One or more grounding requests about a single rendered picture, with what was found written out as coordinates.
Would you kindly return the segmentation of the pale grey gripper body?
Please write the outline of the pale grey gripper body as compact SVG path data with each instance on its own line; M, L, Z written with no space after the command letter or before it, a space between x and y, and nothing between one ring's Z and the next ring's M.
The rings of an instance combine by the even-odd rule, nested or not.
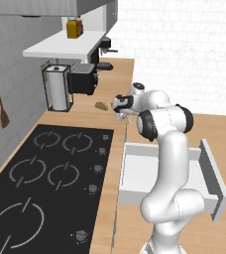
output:
M116 119L119 121L127 119L129 123L133 123L133 121L130 118L130 116L133 114L134 112L132 110L124 110L123 112L117 112Z

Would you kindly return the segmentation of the white open drawer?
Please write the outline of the white open drawer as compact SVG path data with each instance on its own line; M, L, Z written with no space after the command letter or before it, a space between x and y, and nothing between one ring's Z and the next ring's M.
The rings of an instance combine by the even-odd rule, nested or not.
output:
M139 206L158 174L158 145L126 142L123 151L118 203ZM189 177L185 189L199 191L204 212L218 222L226 208L226 186L206 139L189 148Z

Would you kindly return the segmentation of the yellow taco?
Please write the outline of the yellow taco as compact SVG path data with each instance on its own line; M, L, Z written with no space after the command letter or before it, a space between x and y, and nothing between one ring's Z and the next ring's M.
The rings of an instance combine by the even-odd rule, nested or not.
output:
M104 111L108 110L107 104L105 102L102 102L102 101L96 102L95 107L98 108L98 109L104 110Z

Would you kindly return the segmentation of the black toaster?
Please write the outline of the black toaster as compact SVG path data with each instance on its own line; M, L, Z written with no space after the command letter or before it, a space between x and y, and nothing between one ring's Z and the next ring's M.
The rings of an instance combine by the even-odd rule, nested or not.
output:
M70 93L92 95L98 83L98 74L94 63L74 63L70 67Z

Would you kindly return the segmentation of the black coffee machine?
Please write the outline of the black coffee machine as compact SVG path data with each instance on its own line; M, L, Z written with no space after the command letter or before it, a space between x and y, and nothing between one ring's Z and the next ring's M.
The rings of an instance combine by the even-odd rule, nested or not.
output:
M97 56L100 58L106 55L107 53L117 53L117 50L112 50L111 39L108 37L104 37L97 47ZM96 64L96 69L97 70L112 70L113 65L110 62L102 62L101 60L98 60Z

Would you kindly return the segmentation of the white paper towel roll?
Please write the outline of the white paper towel roll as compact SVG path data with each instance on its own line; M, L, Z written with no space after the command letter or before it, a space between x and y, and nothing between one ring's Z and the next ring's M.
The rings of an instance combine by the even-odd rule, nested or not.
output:
M48 68L53 109L56 111L63 111L67 109L64 70L65 67L62 65L52 65Z

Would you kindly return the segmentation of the amber jar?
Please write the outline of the amber jar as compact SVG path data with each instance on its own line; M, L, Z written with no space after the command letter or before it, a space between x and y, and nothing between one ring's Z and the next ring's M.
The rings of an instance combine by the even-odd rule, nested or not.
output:
M69 39L79 38L83 34L82 20L68 20L66 23L66 32Z

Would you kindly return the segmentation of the black hob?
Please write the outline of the black hob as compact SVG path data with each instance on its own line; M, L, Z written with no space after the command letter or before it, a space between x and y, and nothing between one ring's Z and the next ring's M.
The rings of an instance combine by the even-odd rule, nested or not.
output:
M112 138L108 129L35 128L0 174L0 254L89 254Z

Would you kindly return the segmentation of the wooden spatula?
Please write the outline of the wooden spatula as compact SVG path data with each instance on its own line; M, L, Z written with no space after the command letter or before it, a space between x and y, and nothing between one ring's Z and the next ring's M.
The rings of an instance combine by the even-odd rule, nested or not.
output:
M8 115L6 111L4 110L1 96L0 96L0 122L1 122L2 128L6 128L10 122Z

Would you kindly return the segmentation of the grey range hood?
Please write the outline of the grey range hood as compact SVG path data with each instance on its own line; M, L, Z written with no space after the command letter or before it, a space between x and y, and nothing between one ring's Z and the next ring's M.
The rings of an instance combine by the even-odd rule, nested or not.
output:
M0 0L0 15L77 17L113 0Z

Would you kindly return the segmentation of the white wall shelf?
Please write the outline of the white wall shelf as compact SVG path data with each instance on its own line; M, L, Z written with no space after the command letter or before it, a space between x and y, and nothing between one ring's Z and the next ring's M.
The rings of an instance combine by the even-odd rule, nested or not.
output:
M105 32L85 31L77 39L69 39L62 30L23 50L26 58L87 60L105 37Z

